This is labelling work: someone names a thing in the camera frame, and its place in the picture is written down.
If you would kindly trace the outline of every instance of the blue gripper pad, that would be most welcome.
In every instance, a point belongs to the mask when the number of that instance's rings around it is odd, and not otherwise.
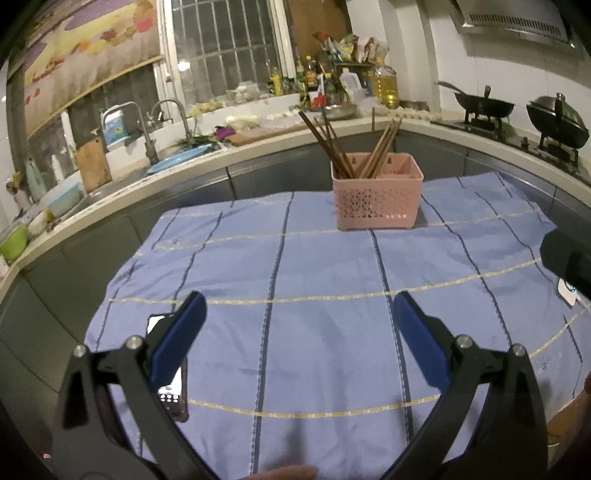
[[[181,305],[151,359],[150,384],[153,389],[168,385],[187,355],[207,317],[207,303],[199,292],[192,292]]]
[[[449,354],[446,348],[439,344],[430,326],[439,327],[442,337],[451,342],[453,342],[452,334],[439,319],[427,317],[408,292],[401,292],[394,297],[394,320],[427,383],[438,388],[441,393],[445,393],[451,382]]]

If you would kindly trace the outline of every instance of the metal screw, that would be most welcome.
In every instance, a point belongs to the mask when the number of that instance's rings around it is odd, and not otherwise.
[[[474,341],[468,335],[460,335],[456,338],[456,345],[462,349],[467,349],[474,345]]]
[[[86,348],[85,345],[76,345],[74,347],[74,356],[76,358],[82,358],[83,356],[86,355],[87,350],[88,349]]]
[[[134,335],[134,336],[129,337],[127,339],[127,341],[125,342],[125,346],[127,348],[129,348],[130,350],[137,350],[139,347],[142,346],[143,343],[144,343],[144,340],[142,337],[140,337],[138,335]]]
[[[520,343],[516,343],[515,345],[513,345],[511,347],[511,349],[513,350],[513,353],[515,354],[515,356],[524,356],[527,351],[525,350],[525,347],[523,345],[521,345]]]

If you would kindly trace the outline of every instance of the phone screen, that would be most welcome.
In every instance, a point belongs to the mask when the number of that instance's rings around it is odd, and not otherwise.
[[[163,318],[166,318],[166,315],[152,315],[150,317],[150,319],[148,320],[147,333],[150,333],[152,331],[152,329],[156,326],[156,324],[160,320],[162,320]],[[158,389],[158,395],[174,395],[178,398],[181,394],[182,388],[183,388],[183,379],[181,376],[181,369],[179,368],[173,378],[172,383],[170,385],[165,385],[163,387],[160,387]]]

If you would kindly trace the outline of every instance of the wooden cutting board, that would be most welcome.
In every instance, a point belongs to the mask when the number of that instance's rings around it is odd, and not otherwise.
[[[80,147],[76,152],[76,160],[86,193],[93,192],[112,180],[109,163],[100,137]]]
[[[306,124],[298,124],[294,125],[293,127],[284,128],[281,130],[276,128],[259,127],[248,131],[248,135],[237,133],[234,135],[230,135],[229,137],[226,137],[226,140],[228,140],[235,147],[241,147],[243,145],[258,142],[260,140],[266,140],[267,138],[279,137],[280,135],[288,134],[291,132],[297,132],[299,130],[304,130],[305,128]]]

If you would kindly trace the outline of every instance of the kitchen cabinet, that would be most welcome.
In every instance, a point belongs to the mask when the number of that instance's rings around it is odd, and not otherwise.
[[[551,183],[482,152],[469,150],[466,156],[464,176],[478,175],[489,171],[498,171],[501,177],[523,192],[531,202],[536,203],[545,215],[550,212],[556,187]]]
[[[54,391],[60,390],[67,362],[77,342],[21,275],[2,301],[0,339],[43,383]]]
[[[58,394],[31,373],[0,342],[0,398],[18,433],[40,456],[51,452]]]
[[[24,272],[25,278],[51,314],[78,342],[102,296],[80,282],[76,270],[57,248],[38,259]]]
[[[107,283],[139,248],[141,241],[126,216],[105,219],[68,239],[62,247],[76,280],[86,283],[98,308]]]
[[[332,190],[330,162],[317,144],[247,160],[229,167],[228,172],[238,200],[279,192]]]
[[[421,168],[425,181],[464,175],[466,147],[400,131],[396,136],[395,151],[410,153]]]
[[[563,190],[556,189],[548,215],[567,235],[583,243],[591,238],[591,209]]]
[[[169,210],[234,199],[229,176],[223,168],[163,190],[124,213],[129,215],[135,231],[144,242],[160,216]]]

